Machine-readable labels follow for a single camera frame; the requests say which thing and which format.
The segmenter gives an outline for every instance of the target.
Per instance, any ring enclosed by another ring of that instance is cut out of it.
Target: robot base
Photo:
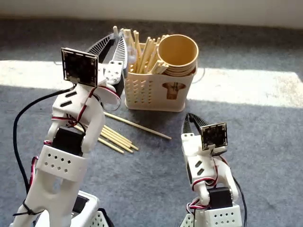
[[[214,210],[198,211],[196,216],[187,214],[180,227],[242,227],[239,205]]]
[[[79,191],[78,195],[88,199],[80,214],[72,215],[71,227],[112,227],[106,213],[99,208],[99,199],[91,194]],[[49,227],[49,215],[47,211],[41,213],[35,227]]]

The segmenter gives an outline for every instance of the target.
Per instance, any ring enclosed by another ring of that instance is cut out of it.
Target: utensil holder
[[[133,110],[181,112],[196,68],[183,77],[128,72],[125,105]]]

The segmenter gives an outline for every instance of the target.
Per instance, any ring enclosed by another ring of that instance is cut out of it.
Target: gray carpet
[[[228,69],[232,70],[231,74],[233,70],[243,70],[244,77],[245,70],[269,71],[270,75],[293,72],[298,79],[292,81],[288,74],[274,79],[278,84],[283,81],[288,88],[277,94],[265,94],[262,87],[255,87],[256,94],[264,93],[264,100],[258,98],[251,103],[243,102],[241,97],[238,102],[235,97],[230,102],[221,101],[220,97],[230,95],[231,91],[212,98],[201,91],[202,98],[188,99],[181,113],[130,111],[122,105],[116,115],[168,134],[173,140],[107,119],[107,125],[131,138],[140,151],[122,156],[97,144],[91,152],[81,189],[100,198],[115,226],[177,227],[184,218],[185,204],[195,196],[189,187],[179,139],[186,112],[209,122],[227,121],[229,151],[225,157],[245,193],[250,227],[303,226],[303,101],[298,95],[303,80],[303,32],[160,22],[3,20],[0,21],[0,64],[15,60],[61,61],[62,46],[85,50],[107,35],[113,25],[134,28],[141,32],[142,38],[150,34],[154,37],[173,33],[189,35],[201,50],[202,68]],[[0,226],[9,225],[13,220],[11,215],[25,197],[12,148],[13,120],[30,101],[54,91],[18,86],[34,76],[24,72],[23,80],[16,81],[15,76],[19,78],[16,71],[14,67],[5,71],[0,67],[3,82],[0,85]],[[268,81],[266,76],[264,73],[264,80],[254,82],[262,85]],[[208,78],[206,74],[200,82],[206,83]],[[244,90],[243,96],[247,95],[245,87],[249,83],[238,85]],[[274,105],[270,95],[276,95]],[[18,147],[28,172],[31,158],[40,153],[50,126],[53,101],[37,104],[20,120]]]

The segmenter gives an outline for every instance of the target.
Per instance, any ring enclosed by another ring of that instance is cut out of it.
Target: stack of cups
[[[174,77],[190,75],[197,66],[198,54],[195,41],[185,35],[169,35],[158,47],[158,58],[169,66],[165,74]]]

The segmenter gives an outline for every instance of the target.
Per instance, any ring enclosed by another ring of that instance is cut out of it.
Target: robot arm
[[[102,43],[116,45],[117,49],[126,47],[124,38],[116,34],[109,35],[107,42]],[[32,227],[40,213],[36,227],[86,227],[94,226],[97,220],[98,225],[112,226],[106,213],[98,210],[98,198],[79,189],[87,170],[89,152],[105,123],[103,106],[119,105],[127,51],[125,54],[125,61],[121,61],[115,59],[115,54],[109,57],[102,50],[96,53],[93,47],[88,52],[62,48],[64,79],[77,86],[59,95],[53,104],[53,122],[36,164],[36,175],[10,227]],[[100,55],[107,62],[104,60],[100,64]],[[73,128],[77,123],[87,125],[85,133]],[[60,188],[56,189],[58,179]]]
[[[193,134],[190,122],[201,135]],[[187,205],[188,214],[180,226],[241,227],[240,207],[235,203],[238,190],[226,161],[218,158],[227,151],[226,124],[207,125],[189,113],[181,139],[191,189],[198,197]]]

